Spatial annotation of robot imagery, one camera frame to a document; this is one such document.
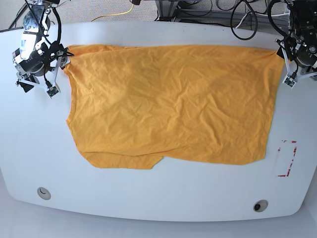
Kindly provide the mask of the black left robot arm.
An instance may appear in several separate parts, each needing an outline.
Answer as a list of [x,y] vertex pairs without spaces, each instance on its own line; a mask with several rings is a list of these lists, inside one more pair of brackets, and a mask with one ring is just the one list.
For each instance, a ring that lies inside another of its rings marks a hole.
[[290,87],[305,78],[317,80],[317,2],[315,0],[284,0],[289,10],[288,32],[281,30],[273,21],[271,10],[279,0],[267,6],[271,26],[283,36],[276,40],[277,54],[285,60],[287,74],[283,83]]

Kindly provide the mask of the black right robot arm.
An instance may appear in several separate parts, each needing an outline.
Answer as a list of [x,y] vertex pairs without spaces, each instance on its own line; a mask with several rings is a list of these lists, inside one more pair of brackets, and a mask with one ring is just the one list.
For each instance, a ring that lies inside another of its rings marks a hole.
[[[57,12],[58,0],[27,0],[24,8],[29,9],[23,19],[19,48],[12,53],[13,65],[17,70],[16,85],[24,92],[40,87],[52,97],[60,92],[56,83],[57,72],[64,69],[74,56],[61,43],[61,19]],[[57,20],[57,39],[48,40],[51,21],[50,13]]]

